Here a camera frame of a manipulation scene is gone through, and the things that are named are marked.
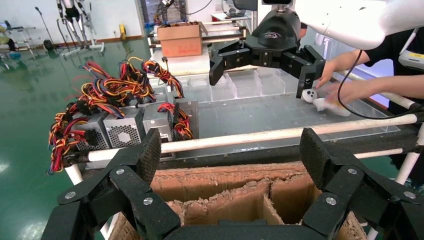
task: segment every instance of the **silver metal box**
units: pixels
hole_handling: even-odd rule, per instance
[[[146,135],[143,128],[144,108],[122,108],[125,117],[109,114],[103,121],[112,148],[140,144]]]
[[[190,117],[190,130],[195,139],[199,139],[199,102],[189,92],[185,94],[185,98],[175,100],[179,103],[179,108]]]
[[[150,104],[146,106],[143,118],[144,130],[147,133],[151,128],[157,128],[160,133],[160,139],[162,143],[172,142],[173,129],[170,123],[169,112],[158,112],[158,107],[161,104]],[[175,153],[163,153],[160,155],[161,161],[169,161],[175,159]]]
[[[111,142],[109,141],[108,134],[106,133],[105,125],[103,124],[103,120],[108,116],[107,112],[101,112],[98,114],[94,114],[91,116],[82,116],[78,114],[74,116],[75,118],[89,118],[86,124],[74,125],[72,127],[73,130],[92,130],[95,132],[97,145],[91,146],[88,143],[82,141],[76,144],[76,147],[79,151],[94,151],[94,150],[103,150],[110,149]]]

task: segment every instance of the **display screen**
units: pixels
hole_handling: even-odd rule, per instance
[[[273,5],[287,5],[291,4],[292,0],[262,0],[264,4],[273,4]]]

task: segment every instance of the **white controller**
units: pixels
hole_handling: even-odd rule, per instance
[[[312,103],[315,99],[317,99],[317,97],[318,97],[318,93],[315,90],[315,88],[304,89],[302,91],[301,99],[305,100],[308,103]]]

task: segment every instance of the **brown cardboard box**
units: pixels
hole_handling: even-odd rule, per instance
[[[270,225],[301,224],[320,194],[300,162],[159,170],[150,186],[178,214],[182,226],[257,219]],[[129,223],[122,228],[132,229]],[[128,229],[114,231],[133,236]],[[353,213],[337,239],[366,239]]]
[[[194,25],[159,27],[157,39],[162,47],[164,57],[185,57],[202,55],[202,30],[207,34],[201,22]]]

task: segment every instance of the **epoxy floor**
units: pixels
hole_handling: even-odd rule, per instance
[[[58,194],[72,185],[65,172],[45,172],[49,127],[76,94],[73,88],[84,82],[73,79],[88,74],[79,66],[95,61],[117,76],[118,62],[129,52],[142,59],[150,56],[146,40],[134,40],[108,43],[104,54],[93,50],[67,60],[38,50],[36,60],[23,52],[19,61],[0,61],[0,239],[40,239]],[[387,177],[396,176],[388,158],[363,161]],[[96,239],[103,238],[97,234]]]

